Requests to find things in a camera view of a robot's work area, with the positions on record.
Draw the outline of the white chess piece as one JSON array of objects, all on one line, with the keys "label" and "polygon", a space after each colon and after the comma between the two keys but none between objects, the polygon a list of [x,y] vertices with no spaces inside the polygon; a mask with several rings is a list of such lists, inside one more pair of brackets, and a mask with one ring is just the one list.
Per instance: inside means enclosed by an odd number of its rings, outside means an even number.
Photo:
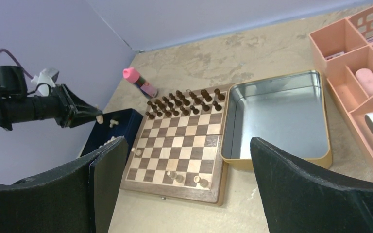
[{"label": "white chess piece", "polygon": [[167,171],[167,176],[177,183],[181,183],[184,180],[184,177],[175,171]]},{"label": "white chess piece", "polygon": [[207,179],[204,179],[198,175],[193,178],[193,181],[202,188],[206,188],[209,185],[209,182]]},{"label": "white chess piece", "polygon": [[143,150],[142,149],[132,148],[131,152],[134,154],[134,156],[140,157],[140,156],[142,156]]}]

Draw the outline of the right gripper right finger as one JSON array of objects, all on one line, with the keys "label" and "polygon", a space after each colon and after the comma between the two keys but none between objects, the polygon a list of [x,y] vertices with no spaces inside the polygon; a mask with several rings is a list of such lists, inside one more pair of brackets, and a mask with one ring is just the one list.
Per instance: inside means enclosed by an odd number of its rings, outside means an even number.
[{"label": "right gripper right finger", "polygon": [[296,157],[260,137],[250,142],[271,233],[373,233],[373,183]]}]

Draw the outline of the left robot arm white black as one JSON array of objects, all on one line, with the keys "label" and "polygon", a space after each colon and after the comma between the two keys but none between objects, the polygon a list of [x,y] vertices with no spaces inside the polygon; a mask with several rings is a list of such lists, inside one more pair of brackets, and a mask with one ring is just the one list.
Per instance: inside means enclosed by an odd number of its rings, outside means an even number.
[{"label": "left robot arm white black", "polygon": [[15,123],[54,119],[62,128],[95,121],[102,111],[77,97],[65,84],[45,87],[47,96],[28,92],[22,68],[0,66],[0,127],[7,131]]}]

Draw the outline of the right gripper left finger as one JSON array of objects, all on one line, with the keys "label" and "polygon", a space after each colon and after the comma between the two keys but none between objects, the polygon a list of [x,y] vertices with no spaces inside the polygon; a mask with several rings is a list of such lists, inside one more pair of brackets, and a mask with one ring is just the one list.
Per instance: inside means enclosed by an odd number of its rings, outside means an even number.
[{"label": "right gripper left finger", "polygon": [[0,184],[0,233],[106,233],[128,143],[124,137],[11,185]]}]

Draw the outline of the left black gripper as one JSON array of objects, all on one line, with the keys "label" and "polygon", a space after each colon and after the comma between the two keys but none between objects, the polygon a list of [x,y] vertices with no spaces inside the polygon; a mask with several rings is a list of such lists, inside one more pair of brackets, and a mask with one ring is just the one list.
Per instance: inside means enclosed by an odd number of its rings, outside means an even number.
[{"label": "left black gripper", "polygon": [[13,124],[55,119],[62,128],[74,128],[96,121],[103,113],[77,97],[65,84],[59,96],[33,96],[9,100],[9,127]]}]

